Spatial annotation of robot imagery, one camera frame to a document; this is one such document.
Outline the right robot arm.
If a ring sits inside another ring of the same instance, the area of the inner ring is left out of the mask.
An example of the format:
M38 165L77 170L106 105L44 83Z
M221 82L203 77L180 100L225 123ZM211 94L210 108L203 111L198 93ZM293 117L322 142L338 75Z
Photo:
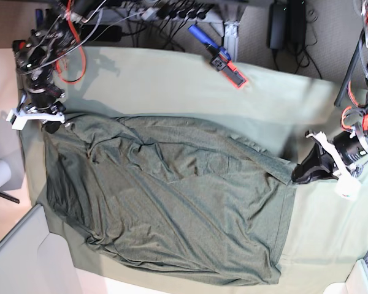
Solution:
M12 43L16 73L21 81L18 105L9 111L12 129L23 130L29 121L39 121L55 132L66 122L63 89L53 81L61 75L59 61L79 50L86 68L83 44L91 37L80 37L80 30L94 17L93 31L101 24L105 1L50 1L46 10L36 10L36 28L26 40Z

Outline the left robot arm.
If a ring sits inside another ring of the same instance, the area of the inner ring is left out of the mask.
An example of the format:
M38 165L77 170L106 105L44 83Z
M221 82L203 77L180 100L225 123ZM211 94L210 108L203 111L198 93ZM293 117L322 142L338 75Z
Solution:
M362 31L334 101L339 107L348 99L339 120L341 131L332 139L324 132L306 132L314 146L292 172L295 184L324 179L352 183L368 164L368 1L361 1L360 16Z

